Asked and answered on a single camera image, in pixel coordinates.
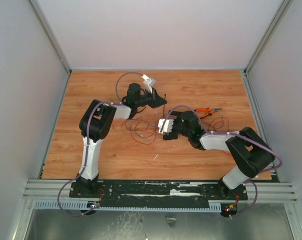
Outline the black zip tie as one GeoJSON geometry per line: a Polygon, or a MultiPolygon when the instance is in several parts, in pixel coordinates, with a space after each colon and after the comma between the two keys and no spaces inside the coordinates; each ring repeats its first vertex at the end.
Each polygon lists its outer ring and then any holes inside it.
{"type": "Polygon", "coordinates": [[[163,104],[163,115],[162,115],[162,118],[165,118],[165,113],[166,113],[166,110],[165,110],[165,108],[166,108],[166,103],[167,103],[167,101],[166,101],[166,96],[167,96],[167,94],[165,93],[164,94],[164,100],[165,100],[165,103],[163,104]]]}

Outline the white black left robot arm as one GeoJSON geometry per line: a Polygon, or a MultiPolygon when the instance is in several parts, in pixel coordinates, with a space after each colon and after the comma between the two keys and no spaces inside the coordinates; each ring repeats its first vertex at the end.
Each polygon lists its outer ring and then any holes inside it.
{"type": "Polygon", "coordinates": [[[94,197],[99,190],[98,161],[103,140],[107,137],[113,120],[130,120],[139,113],[138,108],[149,106],[156,109],[167,103],[154,87],[142,89],[138,83],[128,86],[126,96],[120,103],[94,99],[79,123],[83,140],[83,156],[76,182],[87,197],[94,197]]]}

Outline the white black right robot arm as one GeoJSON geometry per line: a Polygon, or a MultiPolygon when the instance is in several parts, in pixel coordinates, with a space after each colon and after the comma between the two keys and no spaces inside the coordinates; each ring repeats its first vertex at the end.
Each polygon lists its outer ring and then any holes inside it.
{"type": "Polygon", "coordinates": [[[192,111],[172,111],[171,115],[175,118],[158,121],[158,130],[164,140],[184,136],[195,149],[229,152],[233,157],[235,167],[218,181],[217,192],[223,199],[230,199],[239,185],[263,172],[275,160],[271,148],[250,127],[233,132],[214,132],[205,129],[192,111]]]}

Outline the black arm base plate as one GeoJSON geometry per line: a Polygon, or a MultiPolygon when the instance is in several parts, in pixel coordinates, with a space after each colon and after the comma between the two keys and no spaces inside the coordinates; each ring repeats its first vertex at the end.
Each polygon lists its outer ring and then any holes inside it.
{"type": "Polygon", "coordinates": [[[102,207],[147,209],[200,209],[207,208],[210,201],[234,203],[248,199],[243,185],[226,198],[221,197],[217,189],[216,181],[100,179],[93,189],[73,182],[69,196],[88,199],[101,197],[102,207]]]}

